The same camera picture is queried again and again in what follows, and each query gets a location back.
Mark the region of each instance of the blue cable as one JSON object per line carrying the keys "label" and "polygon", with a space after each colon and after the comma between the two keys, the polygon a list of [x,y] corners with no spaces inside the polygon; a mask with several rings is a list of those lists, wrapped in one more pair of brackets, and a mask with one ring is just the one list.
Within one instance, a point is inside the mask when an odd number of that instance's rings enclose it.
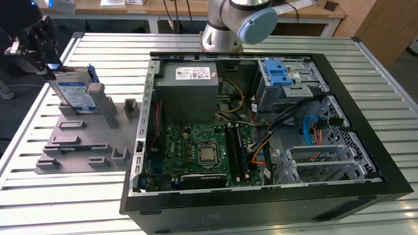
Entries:
{"label": "blue cable", "polygon": [[307,123],[310,119],[314,119],[315,121],[318,121],[318,118],[314,115],[308,115],[303,121],[303,135],[304,135],[304,140],[306,140],[307,145],[312,145],[311,139],[308,138],[308,132],[307,132]]}

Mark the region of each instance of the metal table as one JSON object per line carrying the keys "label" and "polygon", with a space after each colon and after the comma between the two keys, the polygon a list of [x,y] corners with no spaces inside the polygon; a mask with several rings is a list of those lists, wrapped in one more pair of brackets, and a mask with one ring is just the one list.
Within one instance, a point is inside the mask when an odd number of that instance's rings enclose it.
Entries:
{"label": "metal table", "polygon": [[[113,102],[125,98],[140,101],[149,51],[199,51],[199,36],[75,34],[61,60],[69,66],[95,65]],[[258,45],[244,45],[244,51],[314,52],[327,56],[415,192],[339,221],[211,233],[418,233],[418,106],[363,44],[350,38],[274,36]],[[57,175],[33,172],[60,115],[57,104],[59,98],[45,85],[0,161],[0,233],[143,234],[131,219],[119,214],[124,172]]]}

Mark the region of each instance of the yellow cable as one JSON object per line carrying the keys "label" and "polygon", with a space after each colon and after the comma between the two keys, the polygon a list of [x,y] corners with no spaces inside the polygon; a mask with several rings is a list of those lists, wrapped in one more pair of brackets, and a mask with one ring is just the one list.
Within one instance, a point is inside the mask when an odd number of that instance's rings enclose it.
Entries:
{"label": "yellow cable", "polygon": [[243,93],[242,93],[240,89],[238,88],[238,86],[234,84],[234,82],[231,82],[226,78],[223,80],[226,80],[235,87],[235,89],[238,90],[238,92],[240,94],[240,104],[239,104],[238,108],[235,108],[232,110],[216,111],[216,113],[228,114],[228,113],[234,113],[235,111],[238,111],[242,108],[242,106],[243,106]]}

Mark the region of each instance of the blue plastic bracket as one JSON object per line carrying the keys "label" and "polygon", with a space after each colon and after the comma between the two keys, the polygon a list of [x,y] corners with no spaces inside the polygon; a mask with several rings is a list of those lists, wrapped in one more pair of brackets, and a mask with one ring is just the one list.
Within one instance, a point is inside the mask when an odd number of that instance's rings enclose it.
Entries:
{"label": "blue plastic bracket", "polygon": [[291,86],[294,81],[287,76],[287,68],[280,60],[266,60],[264,68],[272,86]]}

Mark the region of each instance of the wire bundle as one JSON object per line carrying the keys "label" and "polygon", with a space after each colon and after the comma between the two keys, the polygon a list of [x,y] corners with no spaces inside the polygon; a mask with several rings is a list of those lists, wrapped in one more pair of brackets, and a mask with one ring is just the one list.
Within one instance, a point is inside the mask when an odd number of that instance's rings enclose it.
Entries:
{"label": "wire bundle", "polygon": [[259,146],[256,148],[255,154],[252,156],[251,159],[251,163],[252,164],[263,164],[262,162],[255,161],[258,153],[260,152],[262,148],[264,147],[264,145],[268,143],[268,141],[272,138],[272,134],[278,129],[278,126],[287,120],[290,119],[295,113],[298,112],[298,110],[302,108],[302,106],[310,102],[314,101],[319,101],[324,98],[324,95],[318,95],[312,98],[304,98],[302,99],[298,103],[295,103],[292,106],[290,106],[279,115],[278,117],[274,119],[274,121],[271,122],[271,124],[267,127],[267,134],[264,135],[264,137],[258,140],[250,147],[250,150],[254,150],[256,146]]}
{"label": "wire bundle", "polygon": [[240,95],[240,104],[239,104],[239,106],[235,109],[224,110],[224,111],[216,111],[218,114],[230,114],[230,113],[234,113],[234,112],[236,112],[238,110],[242,109],[242,106],[243,106],[243,93],[242,93],[239,87],[235,85],[235,83],[230,79],[224,78],[223,80],[227,81],[232,85],[232,87],[235,87],[235,89],[238,90],[239,95]]}

